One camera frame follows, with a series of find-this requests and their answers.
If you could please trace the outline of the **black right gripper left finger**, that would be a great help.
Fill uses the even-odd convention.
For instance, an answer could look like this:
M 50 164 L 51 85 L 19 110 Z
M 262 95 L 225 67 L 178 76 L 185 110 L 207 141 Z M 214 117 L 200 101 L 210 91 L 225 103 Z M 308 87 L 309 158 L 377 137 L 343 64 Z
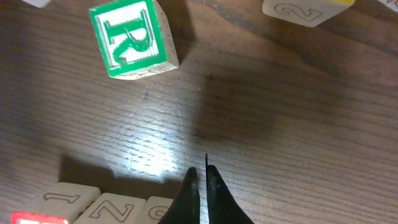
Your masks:
M 180 190 L 159 224 L 199 224 L 200 193 L 197 170 L 188 168 Z

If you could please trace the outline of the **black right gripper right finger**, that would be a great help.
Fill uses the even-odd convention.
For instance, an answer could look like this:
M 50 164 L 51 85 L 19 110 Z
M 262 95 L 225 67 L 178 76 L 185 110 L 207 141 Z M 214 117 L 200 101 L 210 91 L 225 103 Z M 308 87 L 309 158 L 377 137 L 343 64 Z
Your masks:
M 209 224 L 254 224 L 236 203 L 216 166 L 208 164 L 207 154 L 205 166 Z

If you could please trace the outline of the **red A block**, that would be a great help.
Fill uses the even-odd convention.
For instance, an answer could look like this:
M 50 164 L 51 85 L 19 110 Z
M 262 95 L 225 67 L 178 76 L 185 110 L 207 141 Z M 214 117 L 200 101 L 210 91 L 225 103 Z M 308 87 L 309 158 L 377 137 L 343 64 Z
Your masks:
M 97 187 L 58 182 L 24 208 L 11 223 L 73 223 L 101 195 Z

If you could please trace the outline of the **blue 2 block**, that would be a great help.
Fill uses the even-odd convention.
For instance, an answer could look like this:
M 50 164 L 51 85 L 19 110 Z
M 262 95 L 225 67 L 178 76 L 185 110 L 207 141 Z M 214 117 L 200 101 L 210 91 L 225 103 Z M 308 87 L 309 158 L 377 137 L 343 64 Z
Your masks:
M 158 224 L 171 206 L 173 199 L 151 196 L 144 204 L 134 224 Z

